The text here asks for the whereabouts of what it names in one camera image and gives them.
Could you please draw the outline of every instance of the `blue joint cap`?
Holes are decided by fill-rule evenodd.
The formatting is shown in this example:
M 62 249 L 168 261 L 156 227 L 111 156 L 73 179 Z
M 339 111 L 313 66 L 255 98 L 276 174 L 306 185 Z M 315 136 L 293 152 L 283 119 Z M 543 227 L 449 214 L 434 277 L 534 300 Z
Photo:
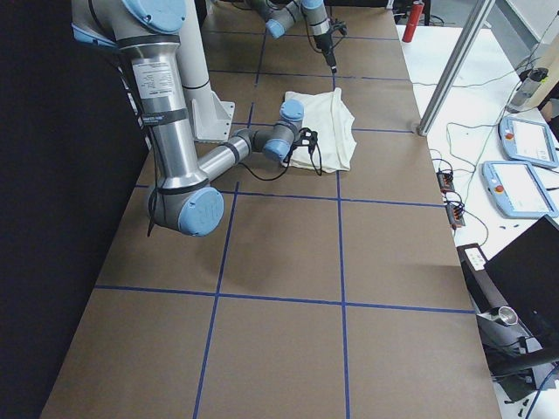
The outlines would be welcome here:
M 303 0 L 303 7 L 308 10 L 318 9 L 324 5 L 324 0 Z
M 186 19 L 184 0 L 121 0 L 128 11 L 149 29 L 177 33 Z
M 305 116 L 305 107 L 298 100 L 286 100 L 281 105 L 279 116 L 289 122 L 301 122 Z
M 270 160 L 282 162 L 289 154 L 291 144 L 281 138 L 268 140 L 262 149 L 262 154 Z
M 118 51 L 116 44 L 110 39 L 101 37 L 93 32 L 84 31 L 75 24 L 72 24 L 72 29 L 74 39 L 78 42 L 81 42 L 82 44 Z
M 207 236 L 224 216 L 224 198 L 212 187 L 194 192 L 178 216 L 178 230 L 188 236 Z
M 278 22 L 275 19 L 270 19 L 266 22 L 266 28 L 270 35 L 274 37 L 274 39 L 282 37 L 286 33 L 286 28 L 283 27 L 283 24 Z

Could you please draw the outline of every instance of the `towel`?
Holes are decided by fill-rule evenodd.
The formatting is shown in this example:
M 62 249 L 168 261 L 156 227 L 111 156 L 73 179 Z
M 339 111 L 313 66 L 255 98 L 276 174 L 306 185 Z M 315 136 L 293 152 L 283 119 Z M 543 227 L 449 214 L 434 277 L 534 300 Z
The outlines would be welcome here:
M 336 87 L 333 92 L 302 94 L 286 92 L 286 100 L 296 99 L 305 107 L 303 127 L 318 133 L 318 145 L 322 153 L 322 170 L 327 173 L 336 170 L 349 170 L 351 156 L 355 150 L 355 140 L 351 126 L 355 120 L 342 102 L 342 90 Z M 314 152 L 314 164 L 318 167 L 318 152 Z M 293 152 L 291 165 L 296 168 L 309 168 L 313 165 L 306 148 Z

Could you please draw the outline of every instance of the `red cylinder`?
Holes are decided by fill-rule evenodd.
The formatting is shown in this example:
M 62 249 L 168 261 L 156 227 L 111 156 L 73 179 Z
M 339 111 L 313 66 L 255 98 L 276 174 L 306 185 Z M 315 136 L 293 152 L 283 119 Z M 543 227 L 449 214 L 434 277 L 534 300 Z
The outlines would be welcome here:
M 424 3 L 421 0 L 413 2 L 410 18 L 408 19 L 408 24 L 405 26 L 404 36 L 402 37 L 404 42 L 411 42 L 413 39 L 413 34 L 418 27 L 419 18 L 421 18 L 421 13 L 423 13 L 423 6 Z

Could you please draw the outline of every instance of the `industrial robotic arm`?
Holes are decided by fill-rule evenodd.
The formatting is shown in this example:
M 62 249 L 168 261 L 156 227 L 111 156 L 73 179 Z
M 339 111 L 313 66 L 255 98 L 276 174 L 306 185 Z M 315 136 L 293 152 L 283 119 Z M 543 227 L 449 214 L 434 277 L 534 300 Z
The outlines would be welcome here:
M 224 213 L 224 199 L 211 181 L 253 151 L 276 162 L 293 152 L 304 109 L 289 100 L 273 128 L 242 129 L 197 158 L 191 125 L 197 100 L 187 104 L 185 93 L 188 87 L 203 90 L 209 79 L 192 0 L 72 0 L 72 19 L 77 40 L 121 54 L 132 66 L 160 174 L 148 193 L 150 225 L 192 236 L 209 234 Z M 181 48 L 190 56 L 183 54 L 177 63 Z
M 245 0 L 247 6 L 258 12 L 266 22 L 268 32 L 279 38 L 294 24 L 305 20 L 313 34 L 316 48 L 320 50 L 332 73 L 337 72 L 332 35 L 339 31 L 344 37 L 347 34 L 343 22 L 328 17 L 324 0 L 293 0 L 284 8 L 278 7 L 270 0 Z

